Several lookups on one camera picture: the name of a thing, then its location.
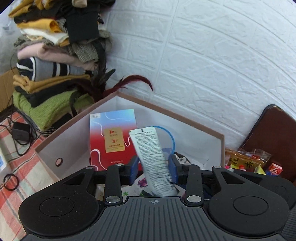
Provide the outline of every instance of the metal grommet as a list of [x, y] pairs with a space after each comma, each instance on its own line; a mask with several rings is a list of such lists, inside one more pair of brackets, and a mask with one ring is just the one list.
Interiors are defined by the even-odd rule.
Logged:
[[58, 158], [58, 159], [56, 160], [56, 166], [59, 167], [59, 166], [61, 166], [62, 164], [63, 164], [63, 158]]
[[187, 197], [187, 201], [192, 202], [192, 203], [197, 203], [200, 202], [202, 198], [200, 196], [192, 195]]
[[120, 201], [120, 197], [117, 196], [109, 196], [106, 198], [106, 202], [108, 203], [117, 203]]
[[[16, 180], [17, 180], [17, 184], [16, 184], [16, 186], [15, 186], [14, 188], [8, 188], [8, 187], [6, 186], [5, 182], [6, 182], [6, 179], [7, 179], [8, 177], [15, 177], [15, 178], [16, 178]], [[7, 174], [7, 175], [3, 178], [3, 186], [4, 186], [4, 188], [5, 188], [6, 190], [8, 190], [8, 191], [14, 191], [14, 190], [16, 190], [16, 189], [18, 188], [19, 184], [20, 184], [20, 180], [19, 180], [19, 178], [18, 178], [16, 175], [12, 174], [12, 173]]]

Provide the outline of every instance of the transparent plastic sheet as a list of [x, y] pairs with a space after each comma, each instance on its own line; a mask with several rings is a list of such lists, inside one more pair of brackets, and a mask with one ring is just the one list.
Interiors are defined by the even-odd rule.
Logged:
[[0, 14], [0, 74], [5, 73], [16, 66], [17, 55], [13, 43], [21, 35], [14, 21], [8, 17], [8, 14], [15, 8], [21, 0], [13, 1]]

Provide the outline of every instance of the plaid tablecloth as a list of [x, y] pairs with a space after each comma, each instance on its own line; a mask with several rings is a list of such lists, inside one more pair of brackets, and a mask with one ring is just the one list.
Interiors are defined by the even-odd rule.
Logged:
[[[25, 123], [25, 120], [18, 114], [14, 113], [13, 121]], [[7, 120], [1, 125], [8, 125]], [[27, 154], [18, 156], [15, 146], [9, 132], [0, 126], [0, 147], [8, 161], [12, 173], [19, 180], [19, 187], [15, 191], [8, 191], [0, 184], [0, 238], [3, 241], [19, 241], [25, 235], [25, 231], [18, 217], [18, 209], [23, 200], [30, 195], [54, 183], [53, 179], [40, 162], [34, 148], [44, 140], [39, 137]], [[28, 147], [17, 145], [19, 153], [23, 153]], [[15, 179], [12, 177], [7, 186], [15, 186]]]

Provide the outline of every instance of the blue tube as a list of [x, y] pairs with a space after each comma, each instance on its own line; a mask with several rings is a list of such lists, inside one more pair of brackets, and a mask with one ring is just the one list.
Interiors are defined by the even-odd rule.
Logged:
[[166, 131], [170, 135], [170, 137], [172, 138], [172, 142], [173, 142], [173, 150], [172, 150], [172, 153], [171, 154], [174, 154], [175, 153], [175, 149], [176, 149], [176, 144], [175, 144], [175, 139], [172, 136], [172, 134], [166, 128], [163, 128], [161, 126], [150, 126], [150, 127], [162, 129], [162, 130]]

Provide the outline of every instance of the green knit sweater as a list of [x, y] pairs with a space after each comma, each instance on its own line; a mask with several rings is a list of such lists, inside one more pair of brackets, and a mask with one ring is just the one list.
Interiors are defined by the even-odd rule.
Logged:
[[[13, 93], [13, 104], [16, 108], [28, 115], [41, 131], [46, 131], [62, 116], [71, 113], [69, 99], [73, 92], [75, 90], [55, 95], [41, 105], [32, 108], [26, 98], [15, 91]], [[85, 94], [75, 101], [74, 107], [76, 110], [80, 110], [93, 103], [93, 99], [88, 94]]]

